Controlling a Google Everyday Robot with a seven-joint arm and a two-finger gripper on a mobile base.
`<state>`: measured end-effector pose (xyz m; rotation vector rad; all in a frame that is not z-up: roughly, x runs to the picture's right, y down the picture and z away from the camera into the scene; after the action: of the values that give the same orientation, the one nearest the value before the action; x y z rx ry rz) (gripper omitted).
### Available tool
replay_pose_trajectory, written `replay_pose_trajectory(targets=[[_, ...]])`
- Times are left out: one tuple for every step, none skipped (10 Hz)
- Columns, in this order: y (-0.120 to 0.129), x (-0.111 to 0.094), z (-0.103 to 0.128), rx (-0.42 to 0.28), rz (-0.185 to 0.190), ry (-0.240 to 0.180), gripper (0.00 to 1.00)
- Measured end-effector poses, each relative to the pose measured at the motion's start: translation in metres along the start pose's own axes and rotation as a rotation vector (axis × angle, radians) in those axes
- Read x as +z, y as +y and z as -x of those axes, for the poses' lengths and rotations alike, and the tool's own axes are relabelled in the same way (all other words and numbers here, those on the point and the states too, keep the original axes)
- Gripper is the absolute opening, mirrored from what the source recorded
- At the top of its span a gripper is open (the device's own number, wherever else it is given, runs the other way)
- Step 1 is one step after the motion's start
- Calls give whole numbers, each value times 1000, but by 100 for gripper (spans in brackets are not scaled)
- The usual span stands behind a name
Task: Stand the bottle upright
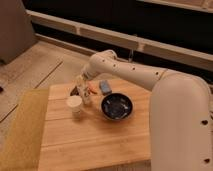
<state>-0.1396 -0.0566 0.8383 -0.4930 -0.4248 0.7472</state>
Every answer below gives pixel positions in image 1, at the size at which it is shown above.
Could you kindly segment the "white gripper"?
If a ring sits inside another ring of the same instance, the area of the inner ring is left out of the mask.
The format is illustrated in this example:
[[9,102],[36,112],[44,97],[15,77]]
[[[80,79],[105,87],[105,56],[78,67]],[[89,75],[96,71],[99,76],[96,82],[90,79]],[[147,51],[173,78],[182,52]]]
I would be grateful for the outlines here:
[[90,91],[88,89],[88,82],[84,79],[82,75],[78,75],[76,77],[76,86],[80,88],[80,96],[85,105],[91,104],[91,96]]

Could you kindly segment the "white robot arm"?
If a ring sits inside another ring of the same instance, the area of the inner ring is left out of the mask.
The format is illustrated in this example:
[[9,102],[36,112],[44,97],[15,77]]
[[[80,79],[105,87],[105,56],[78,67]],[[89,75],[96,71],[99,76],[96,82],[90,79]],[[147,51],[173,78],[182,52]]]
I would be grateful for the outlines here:
[[112,50],[93,54],[81,75],[109,73],[151,92],[152,171],[213,171],[211,90],[202,78],[166,68],[121,62]]

